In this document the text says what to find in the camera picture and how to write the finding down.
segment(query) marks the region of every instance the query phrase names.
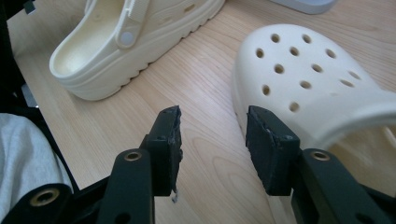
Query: gray fabric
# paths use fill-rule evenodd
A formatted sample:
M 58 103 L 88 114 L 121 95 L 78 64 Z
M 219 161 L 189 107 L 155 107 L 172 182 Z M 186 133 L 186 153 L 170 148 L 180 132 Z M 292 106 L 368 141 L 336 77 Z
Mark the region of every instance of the gray fabric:
M 0 220 L 24 194 L 49 183 L 71 186 L 44 134 L 25 117 L 0 114 Z

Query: clog ventilation hole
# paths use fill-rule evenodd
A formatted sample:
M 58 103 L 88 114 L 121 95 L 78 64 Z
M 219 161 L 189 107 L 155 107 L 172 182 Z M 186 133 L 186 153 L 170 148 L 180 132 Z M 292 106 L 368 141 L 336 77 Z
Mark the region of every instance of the clog ventilation hole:
M 281 36 L 279 34 L 272 34 L 270 36 L 271 41 L 275 44 L 280 43 L 281 41 Z M 304 41 L 304 43 L 306 45 L 311 45 L 315 39 L 313 39 L 313 37 L 311 37 L 310 35 L 306 35 L 306 34 L 302 34 L 301 35 L 301 40 Z M 257 48 L 256 49 L 256 56 L 260 59 L 265 60 L 265 50 L 264 48 Z M 287 52 L 288 54 L 291 54 L 294 57 L 304 57 L 304 55 L 299 51 L 298 48 L 294 47 L 294 46 L 290 46 L 289 48 L 289 52 Z M 332 60 L 334 60 L 334 63 L 337 63 L 337 54 L 336 54 L 336 50 L 334 49 L 330 49 L 327 48 L 324 50 L 323 55 L 325 57 L 329 57 Z M 310 66 L 309 69 L 312 69 L 315 73 L 317 74 L 321 74 L 323 76 L 330 76 L 331 74 L 326 74 L 326 71 L 322 68 L 322 66 L 320 66 L 320 63 L 311 63 L 309 64 L 309 62 L 306 62 L 306 64 L 301 64 L 301 66 Z M 285 75 L 286 74 L 286 65 L 282 64 L 282 63 L 277 63 L 274 65 L 274 73 L 276 75 Z M 349 88 L 354 88 L 355 84 L 352 83 L 351 81 L 348 81 L 347 79 L 350 79 L 351 77 L 353 77 L 354 80 L 361 80 L 361 77 L 354 71 L 352 70 L 347 70 L 346 74 L 345 74 L 345 78 L 340 78 L 339 79 L 339 84 L 349 87 Z M 301 80 L 298 85 L 300 86 L 300 88 L 303 88 L 305 90 L 312 90 L 314 88 L 314 86 L 312 85 L 312 83 L 309 80 Z M 267 84 L 263 84 L 262 85 L 262 94 L 265 97 L 270 97 L 271 96 L 271 87 Z M 289 111 L 291 112 L 297 112 L 300 108 L 300 105 L 297 102 L 291 102 L 289 105 Z

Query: white clog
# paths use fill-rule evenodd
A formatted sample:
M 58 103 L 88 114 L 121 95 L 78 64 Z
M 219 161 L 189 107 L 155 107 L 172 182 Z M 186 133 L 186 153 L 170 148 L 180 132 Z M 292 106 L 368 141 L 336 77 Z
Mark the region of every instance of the white clog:
M 244 134 L 248 107 L 269 109 L 302 149 L 330 150 L 358 181 L 395 195 L 396 93 L 381 90 L 329 38 L 290 24 L 254 31 L 237 54 L 232 95 Z M 290 201 L 271 198 L 276 222 L 292 223 Z
M 86 100 L 104 99 L 214 17 L 224 0 L 88 0 L 49 69 Z

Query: screw hole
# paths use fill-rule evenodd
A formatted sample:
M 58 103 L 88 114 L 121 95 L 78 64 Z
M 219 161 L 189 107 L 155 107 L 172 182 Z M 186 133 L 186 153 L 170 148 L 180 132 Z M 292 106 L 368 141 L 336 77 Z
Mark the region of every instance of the screw hole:
M 291 112 L 297 112 L 299 109 L 300 109 L 299 104 L 297 104 L 297 103 L 295 103 L 295 102 L 293 102 L 293 103 L 291 103 L 291 104 L 289 105 L 289 110 L 290 110 Z
M 278 63 L 277 65 L 275 65 L 274 70 L 275 70 L 275 72 L 278 73 L 278 74 L 282 74 L 282 73 L 285 72 L 285 69 L 284 69 L 283 66 L 282 66 L 281 64 L 279 64 L 279 63 Z
M 372 223 L 375 223 L 375 222 L 373 221 L 372 218 L 370 218 L 370 217 L 368 217 L 368 216 L 366 216 L 366 215 L 364 215 L 364 214 L 361 214 L 361 213 L 356 214 L 356 219 L 357 219 L 360 223 L 364 223 L 364 224 L 372 224 Z
M 279 41 L 280 41 L 280 36 L 277 35 L 277 34 L 273 34 L 273 35 L 271 35 L 271 40 L 272 40 L 274 43 L 279 43 Z
M 309 35 L 303 35 L 303 41 L 307 44 L 312 42 L 311 37 Z
M 352 83 L 350 83 L 346 80 L 341 79 L 340 81 L 341 81 L 341 83 L 343 83 L 344 85 L 346 85 L 348 87 L 351 87 L 351 88 L 355 87 Z
M 361 80 L 361 77 L 359 77 L 358 74 L 356 74 L 356 73 L 354 73 L 354 72 L 352 72 L 352 71 L 348 71 L 348 73 L 349 73 L 352 77 L 356 78 L 357 80 Z
M 131 216 L 127 213 L 121 213 L 118 216 L 116 216 L 116 219 L 114 220 L 115 224 L 125 224 L 128 223 L 129 220 L 131 220 Z
M 311 157 L 313 157 L 315 160 L 318 160 L 318 161 L 329 161 L 330 160 L 329 155 L 327 155 L 323 152 L 319 152 L 319 151 L 311 152 Z
M 314 71 L 317 72 L 317 73 L 323 72 L 323 69 L 319 65 L 317 65 L 315 63 L 312 64 L 312 69 L 314 69 Z
M 257 56 L 258 58 L 264 57 L 264 51 L 263 51 L 262 49 L 257 49 L 257 50 L 256 50 L 256 56 Z
M 312 87 L 311 83 L 309 83 L 307 81 L 301 81 L 300 82 L 300 86 L 303 87 L 304 89 L 307 89 L 307 90 L 311 89 L 311 87 Z
M 142 157 L 142 154 L 140 152 L 131 152 L 126 154 L 126 156 L 124 157 L 124 159 L 126 161 L 137 161 Z
M 336 57 L 334 51 L 332 51 L 332 50 L 330 50 L 330 49 L 326 49 L 326 54 L 327 54 L 329 57 L 333 58 L 333 59 L 335 59 L 335 57 Z
M 269 95 L 270 92 L 271 92 L 271 90 L 270 90 L 270 87 L 269 87 L 269 86 L 264 85 L 264 86 L 262 87 L 262 93 L 263 93 L 264 95 Z
M 59 195 L 60 191 L 58 189 L 43 189 L 30 200 L 30 205 L 33 207 L 47 205 L 55 201 Z
M 290 48 L 290 53 L 294 56 L 298 56 L 300 54 L 299 50 L 297 50 L 295 47 Z

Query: white object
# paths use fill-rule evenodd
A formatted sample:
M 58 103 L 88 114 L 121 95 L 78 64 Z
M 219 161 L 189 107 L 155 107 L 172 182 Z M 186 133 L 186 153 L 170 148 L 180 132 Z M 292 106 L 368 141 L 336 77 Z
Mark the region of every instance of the white object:
M 88 0 L 49 69 L 76 96 L 100 100 L 216 15 L 224 0 Z
M 336 0 L 271 0 L 306 14 L 320 14 L 334 6 Z
M 248 107 L 274 112 L 301 139 L 301 148 L 329 149 L 349 133 L 396 124 L 396 93 L 381 90 L 359 64 L 329 38 L 278 24 L 251 33 L 233 68 L 233 108 L 246 134 Z M 292 223 L 288 198 L 271 197 Z

